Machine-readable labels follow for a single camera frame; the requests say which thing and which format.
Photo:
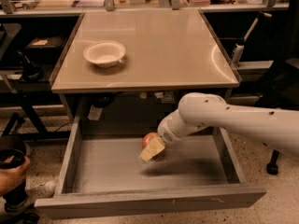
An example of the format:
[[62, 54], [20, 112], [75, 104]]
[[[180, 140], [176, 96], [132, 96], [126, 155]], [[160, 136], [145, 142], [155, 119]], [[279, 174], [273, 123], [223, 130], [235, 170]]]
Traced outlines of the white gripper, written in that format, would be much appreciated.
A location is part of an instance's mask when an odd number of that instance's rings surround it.
[[179, 113], [171, 113], [166, 116], [158, 126], [158, 134], [149, 144], [142, 149], [139, 158], [142, 161], [150, 161], [165, 149], [165, 143], [175, 144], [186, 136], [186, 124]]

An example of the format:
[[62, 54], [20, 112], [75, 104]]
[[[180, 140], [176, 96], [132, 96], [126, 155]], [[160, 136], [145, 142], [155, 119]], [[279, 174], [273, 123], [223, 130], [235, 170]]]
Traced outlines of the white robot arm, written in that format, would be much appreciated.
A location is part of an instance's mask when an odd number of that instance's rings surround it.
[[184, 95], [155, 133], [143, 140], [142, 161], [150, 161], [166, 147], [208, 127], [223, 128], [299, 158], [299, 112], [275, 108], [229, 105], [215, 94]]

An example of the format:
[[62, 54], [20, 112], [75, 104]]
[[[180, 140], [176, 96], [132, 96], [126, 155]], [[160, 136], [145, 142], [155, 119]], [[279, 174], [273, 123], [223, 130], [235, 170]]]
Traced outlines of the person's hand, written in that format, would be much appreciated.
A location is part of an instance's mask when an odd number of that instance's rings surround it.
[[0, 169], [0, 197], [18, 187], [26, 178], [30, 159], [25, 156], [24, 163], [16, 168]]

